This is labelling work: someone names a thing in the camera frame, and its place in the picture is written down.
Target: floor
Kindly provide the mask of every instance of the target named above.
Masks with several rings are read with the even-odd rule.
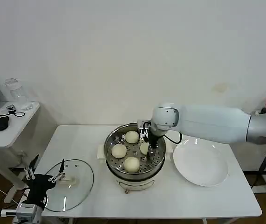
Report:
[[[247,180],[249,183],[253,183],[255,180],[254,175],[248,175]],[[264,184],[263,180],[260,180],[257,185]],[[11,184],[3,176],[0,175],[0,189],[4,192],[8,192]],[[21,193],[18,192],[15,196],[15,200],[19,201],[21,198]],[[3,203],[3,194],[0,193],[0,209],[11,204]],[[261,206],[263,214],[260,217],[255,218],[243,218],[239,219],[234,224],[266,224],[266,194],[256,194],[256,198]],[[12,218],[2,218],[0,217],[0,224],[11,224]],[[153,220],[153,219],[139,219],[139,220],[121,220],[121,219],[77,219],[75,224],[202,224],[202,220]],[[208,224],[216,224],[218,220],[208,220]]]

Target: small white side table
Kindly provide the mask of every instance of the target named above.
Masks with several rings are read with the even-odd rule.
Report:
[[[16,106],[17,111],[21,112],[21,110],[18,110],[18,106],[15,102],[0,102],[0,114],[6,114],[6,107],[11,104],[14,104]],[[21,134],[25,126],[37,112],[39,107],[40,104],[38,102],[33,102],[33,108],[29,111],[25,111],[25,116],[16,117],[14,115],[9,115],[10,120],[8,128],[4,131],[0,131],[0,150],[8,150],[8,148],[14,144],[18,136]],[[18,178],[13,172],[11,172],[1,161],[0,174],[3,175],[14,185],[12,187],[13,191],[16,192],[17,189],[24,188],[25,183],[20,178]]]

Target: white table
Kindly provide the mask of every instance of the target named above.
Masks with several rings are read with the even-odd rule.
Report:
[[[108,134],[116,127],[57,127],[36,173],[46,173],[63,158],[76,158],[90,164],[95,181],[90,195],[79,206],[66,212],[51,212],[45,209],[43,216],[202,219],[261,215],[259,204],[231,148],[223,144],[222,153],[228,161],[229,175],[219,186],[206,188],[188,182],[178,173],[167,156],[153,187],[125,194],[115,183],[105,161],[97,159],[98,146],[103,144]]]
[[[0,102],[0,114],[7,114],[6,107],[8,105],[14,104],[16,106],[17,112],[18,106],[15,102]],[[0,149],[7,150],[16,141],[18,136],[21,134],[25,126],[28,124],[30,119],[34,116],[36,111],[39,109],[40,104],[38,102],[33,102],[33,108],[29,111],[25,111],[25,116],[16,117],[14,115],[9,115],[9,125],[4,131],[0,131]],[[20,180],[13,172],[11,172],[7,167],[5,167],[0,161],[0,174],[7,178],[14,186],[18,189],[24,187],[24,182]]]

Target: computer mouse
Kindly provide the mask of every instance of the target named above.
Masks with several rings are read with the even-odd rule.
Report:
[[[8,120],[10,120],[8,116],[0,118],[0,131],[6,130],[8,127]]]

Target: black cable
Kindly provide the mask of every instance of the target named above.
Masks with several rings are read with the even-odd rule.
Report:
[[[15,112],[15,113],[0,114],[0,117],[8,116],[8,115],[11,115],[11,114],[13,114],[16,117],[23,117],[23,116],[25,116],[25,113],[24,112]]]
[[[164,135],[164,137],[165,137],[166,139],[168,139],[169,141],[171,141],[172,143],[174,143],[174,144],[179,144],[179,143],[181,143],[181,141],[182,141],[182,139],[183,139],[183,134],[179,133],[179,137],[180,137],[180,139],[179,139],[178,142],[173,141],[171,138],[169,138],[169,137],[166,136],[166,135]]]
[[[255,185],[257,184],[258,179],[259,179],[259,174],[257,174],[257,176],[256,176],[256,180],[255,180],[255,182],[252,184],[251,189],[252,189],[253,187],[255,187]]]
[[[257,173],[256,180],[255,180],[254,184],[251,186],[251,189],[256,185],[259,176],[260,176],[261,174],[264,174],[264,169],[265,169],[265,167],[266,167],[266,157],[264,158],[264,160],[263,160],[261,166],[259,167],[259,171],[258,171],[258,173]]]
[[[15,112],[15,113],[13,113],[13,115],[15,115],[16,117],[23,117],[23,116],[25,116],[25,113],[24,112]]]

